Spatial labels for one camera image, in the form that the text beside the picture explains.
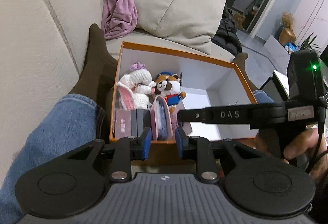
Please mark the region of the person's right hand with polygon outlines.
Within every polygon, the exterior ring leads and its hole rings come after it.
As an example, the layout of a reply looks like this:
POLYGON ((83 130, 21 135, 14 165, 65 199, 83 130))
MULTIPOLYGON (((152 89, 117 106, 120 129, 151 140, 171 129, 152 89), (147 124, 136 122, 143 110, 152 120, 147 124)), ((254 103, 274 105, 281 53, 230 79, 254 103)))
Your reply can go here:
MULTIPOLYGON (((273 131, 260 131, 255 137, 255 147, 257 150, 271 155, 268 150, 266 142, 262 139, 262 134, 273 135, 273 131)), ((300 133, 293 141, 284 149, 284 157, 282 161, 288 163, 303 154, 312 157, 315 152, 315 147, 318 143, 319 135, 317 128, 307 129, 300 133)), ((310 172, 318 188, 325 188, 327 186, 327 153, 321 157, 318 163, 310 172)))

